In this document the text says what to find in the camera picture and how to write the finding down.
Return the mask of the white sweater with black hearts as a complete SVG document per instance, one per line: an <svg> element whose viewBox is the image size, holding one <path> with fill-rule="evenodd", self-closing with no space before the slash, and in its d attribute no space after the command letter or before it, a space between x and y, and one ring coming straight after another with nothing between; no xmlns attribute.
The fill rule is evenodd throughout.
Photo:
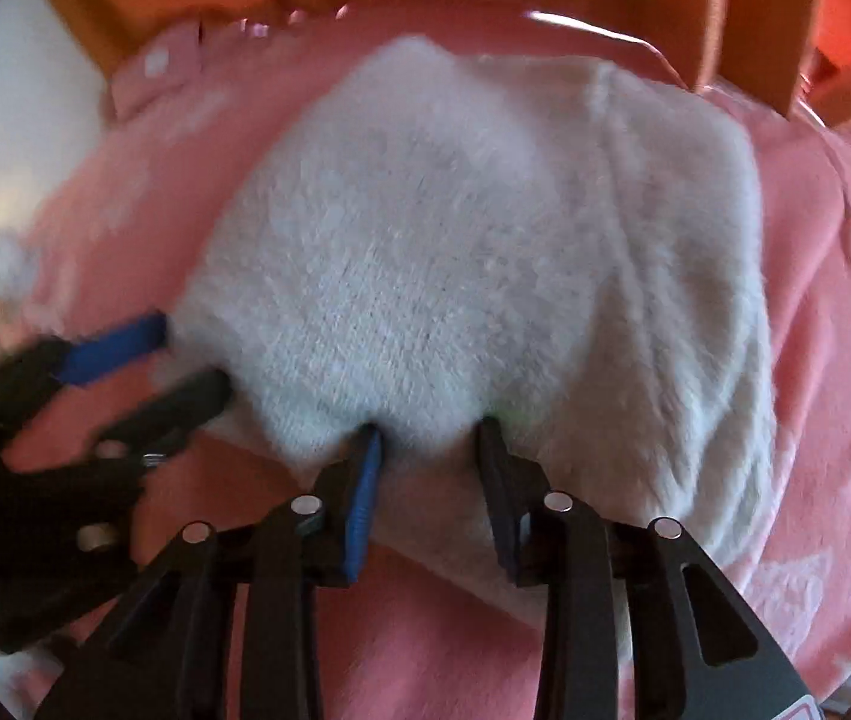
<svg viewBox="0 0 851 720"><path fill-rule="evenodd" d="M604 60L370 55L268 149L172 310L170 371L229 372L224 434L310 484L389 444L380 543L528 624L471 433L722 564L771 495L761 185L730 115Z"/></svg>

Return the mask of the pink blanket with white bows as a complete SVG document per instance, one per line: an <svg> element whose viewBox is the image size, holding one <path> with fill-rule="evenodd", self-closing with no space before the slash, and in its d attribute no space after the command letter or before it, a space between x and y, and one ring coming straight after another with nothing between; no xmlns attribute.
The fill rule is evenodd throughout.
<svg viewBox="0 0 851 720"><path fill-rule="evenodd" d="M240 26L162 37L169 71L128 64L133 114L33 218L37 284L14 332L95 332L178 298L212 223L254 160L375 47L422 34L465 55L598 55L640 75L634 44L554 28L499 5L354 11L259 37ZM775 355L780 502L733 580L808 686L851 673L851 135L780 119L728 89L764 192L764 278ZM541 645L521 622L393 551L318 601L332 718L525 718Z"/></svg>

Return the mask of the pink pillow with white dot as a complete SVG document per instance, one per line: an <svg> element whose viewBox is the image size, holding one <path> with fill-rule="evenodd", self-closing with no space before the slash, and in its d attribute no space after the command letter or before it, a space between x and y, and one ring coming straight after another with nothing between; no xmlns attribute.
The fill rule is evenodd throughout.
<svg viewBox="0 0 851 720"><path fill-rule="evenodd" d="M117 121L127 121L201 75L201 25L180 21L162 31L113 73L108 85Z"/></svg>

